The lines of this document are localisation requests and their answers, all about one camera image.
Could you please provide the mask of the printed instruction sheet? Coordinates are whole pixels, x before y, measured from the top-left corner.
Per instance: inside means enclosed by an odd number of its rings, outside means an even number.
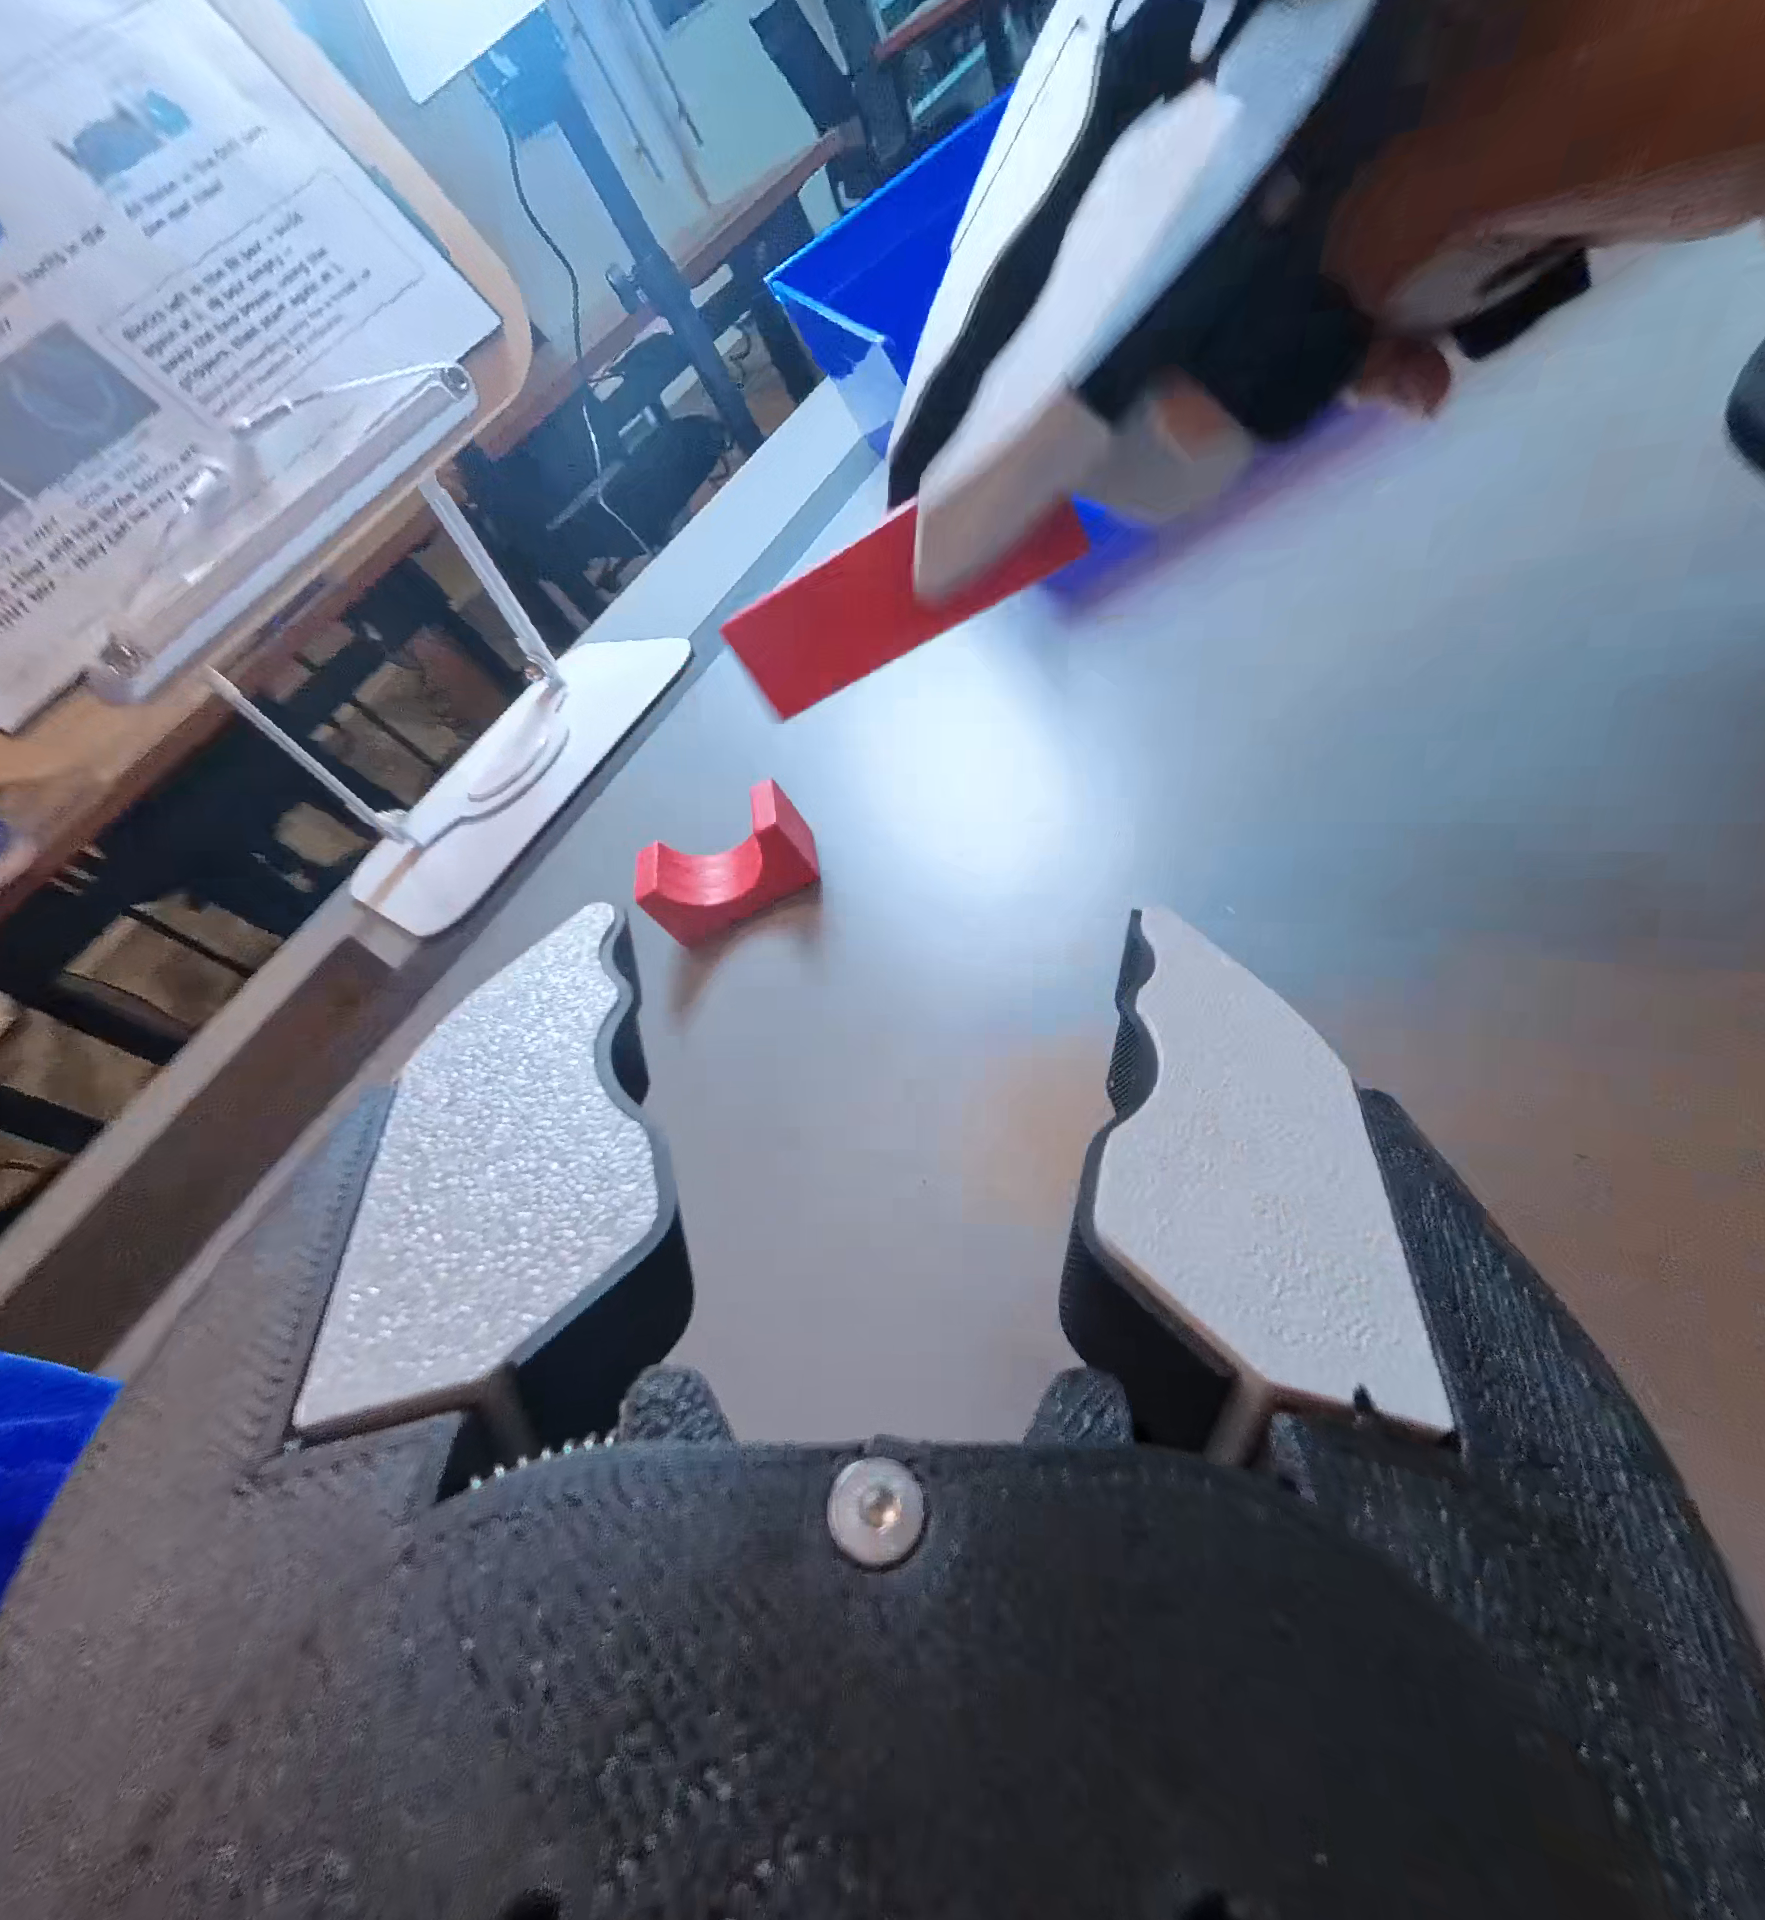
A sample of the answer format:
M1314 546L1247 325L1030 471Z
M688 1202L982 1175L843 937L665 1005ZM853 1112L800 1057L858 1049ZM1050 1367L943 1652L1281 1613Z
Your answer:
M0 4L0 758L282 612L507 322L216 4Z

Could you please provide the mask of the red rectangular wooden block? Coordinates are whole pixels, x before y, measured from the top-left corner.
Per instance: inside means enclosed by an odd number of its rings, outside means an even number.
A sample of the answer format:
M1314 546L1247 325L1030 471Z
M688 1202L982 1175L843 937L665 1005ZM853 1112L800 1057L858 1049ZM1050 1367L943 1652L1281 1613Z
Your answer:
M918 505L906 503L843 551L731 616L726 645L778 721L1079 563L1089 541L1079 509L1057 503L1009 558L941 600L918 595L916 548Z

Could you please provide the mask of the black metal pole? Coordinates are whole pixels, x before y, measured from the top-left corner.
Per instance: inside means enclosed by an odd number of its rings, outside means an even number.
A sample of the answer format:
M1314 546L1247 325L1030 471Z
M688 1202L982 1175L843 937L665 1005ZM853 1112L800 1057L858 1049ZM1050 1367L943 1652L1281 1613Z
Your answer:
M712 332L702 320L683 276L665 252L639 203L634 201L622 169L607 152L578 89L571 84L568 43L551 11L546 4L535 4L520 24L507 29L507 36L502 36L490 53L479 58L474 70L479 84L490 91L500 119L507 121L507 99L513 94L534 108L539 130L554 128L559 131L571 157L580 164L592 193L595 193L595 201L605 208L617 235L622 237L639 279L639 291L656 313L668 323L671 332L678 337L704 393L712 402L719 419L726 424L727 437L744 454L760 453L765 441L763 432L753 420L744 393L734 385L721 351L716 349ZM483 74L495 74L496 79L485 80Z

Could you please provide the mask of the person's right hand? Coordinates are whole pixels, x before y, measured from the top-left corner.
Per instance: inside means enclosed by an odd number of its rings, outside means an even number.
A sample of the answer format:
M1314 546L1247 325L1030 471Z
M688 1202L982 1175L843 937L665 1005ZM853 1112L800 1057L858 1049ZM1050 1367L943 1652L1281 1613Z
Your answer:
M1358 184L1329 232L1327 271L1370 322L1370 345L1351 385L1358 403L1429 420L1446 403L1453 374L1431 332L1409 332L1419 283L1446 252L1453 208L1431 177L1404 174Z

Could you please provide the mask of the red wooden arch block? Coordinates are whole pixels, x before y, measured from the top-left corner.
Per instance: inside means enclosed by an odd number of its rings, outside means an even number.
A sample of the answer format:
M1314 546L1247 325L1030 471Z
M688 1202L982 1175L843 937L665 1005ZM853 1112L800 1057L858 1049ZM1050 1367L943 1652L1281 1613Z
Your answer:
M821 881L816 837L775 780L751 789L751 833L726 852L688 855L661 842L634 862L634 904L695 949L799 898Z

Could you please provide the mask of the white document stand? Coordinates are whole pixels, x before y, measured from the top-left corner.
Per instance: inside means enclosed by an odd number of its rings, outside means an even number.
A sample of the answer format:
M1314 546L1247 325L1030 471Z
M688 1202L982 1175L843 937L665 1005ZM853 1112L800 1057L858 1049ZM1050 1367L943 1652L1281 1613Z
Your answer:
M656 704L668 694L673 682L688 668L690 645L682 638L646 638L639 641L595 641L556 656L532 617L517 600L507 577L488 553L479 532L442 485L442 471L457 454L471 449L479 432L498 420L524 393L532 371L534 345L520 291L507 267L498 261L479 228L427 174L410 148L354 92L318 46L304 36L279 4L216 4L242 28L247 36L257 36L260 48L274 63L284 63L291 79L303 91L313 92L323 118L347 133L349 145L371 169L398 208L403 208L418 228L473 276L481 293L507 322L507 332L498 349L479 356L481 413L468 441L427 468L406 490L379 509L359 532L374 527L384 509L415 502L430 509L466 565L503 616L520 646L527 689L517 695L507 714L495 721L479 745L469 748L447 777L406 813L378 811L362 804L342 779L330 777L313 750L299 745L293 733L274 723L240 685L233 682L233 663L257 638L277 612L252 631L220 660L189 668L148 701L109 704L84 695L53 712L53 738L21 736L2 741L4 750L26 752L24 758L0 758L0 789L11 779L65 777L77 770L84 748L97 741L102 723L118 711L153 709L162 695L196 685L213 694L245 723L264 733L274 745L284 750L304 772L347 804L354 818L374 830L378 848L352 881L352 898L371 908L381 920L411 937L430 937L461 920L507 874L510 864L529 843L559 816L564 804L580 794L598 769L624 741ZM330 551L308 587L318 587L325 565L347 546Z

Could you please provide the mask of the black office chair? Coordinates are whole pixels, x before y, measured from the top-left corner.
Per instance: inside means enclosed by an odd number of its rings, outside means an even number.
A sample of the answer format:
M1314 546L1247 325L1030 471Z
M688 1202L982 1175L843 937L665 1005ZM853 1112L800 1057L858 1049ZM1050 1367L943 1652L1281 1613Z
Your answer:
M468 505L524 585L600 612L671 541L733 446L712 415L668 412L688 371L678 339L651 332L502 456L462 453Z
M767 4L751 16L751 31L790 92L797 96L816 135L838 136L838 153L826 164L828 184L836 210L851 211L887 179L887 169L874 152L870 118L863 109L857 86L836 65L799 2Z

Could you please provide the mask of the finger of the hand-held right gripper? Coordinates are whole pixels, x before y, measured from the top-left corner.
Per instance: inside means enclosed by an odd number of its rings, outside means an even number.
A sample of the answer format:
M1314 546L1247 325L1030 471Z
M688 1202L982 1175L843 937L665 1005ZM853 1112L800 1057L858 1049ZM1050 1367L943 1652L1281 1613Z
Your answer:
M1239 108L1201 80L1154 106L1098 167L1038 305L918 485L916 590L945 602L1076 497L1127 520L1183 519L1242 480L1247 434L1183 376L1152 374L1106 420L1082 396Z
M1115 12L1115 2L1055 4L1011 91L906 383L889 441L892 503L918 497L1054 271L1082 196L1076 152L1098 118Z

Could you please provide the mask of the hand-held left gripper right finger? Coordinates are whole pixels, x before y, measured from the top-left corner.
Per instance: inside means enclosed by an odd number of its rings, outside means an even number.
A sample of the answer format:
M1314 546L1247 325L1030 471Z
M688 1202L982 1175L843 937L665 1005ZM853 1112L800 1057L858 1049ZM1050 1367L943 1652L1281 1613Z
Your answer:
M1242 1467L1276 1418L1441 1445L1456 1409L1344 1061L1164 906L1130 913L1108 1117L1059 1287L1137 1445Z

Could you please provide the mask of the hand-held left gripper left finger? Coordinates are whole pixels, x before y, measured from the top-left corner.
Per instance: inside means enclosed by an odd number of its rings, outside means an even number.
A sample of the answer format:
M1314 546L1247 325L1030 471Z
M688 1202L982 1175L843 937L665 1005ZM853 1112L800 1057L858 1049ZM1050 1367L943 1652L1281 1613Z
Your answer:
M469 991L378 1100L293 1453L456 1423L444 1492L614 1446L695 1314L639 969L592 903Z

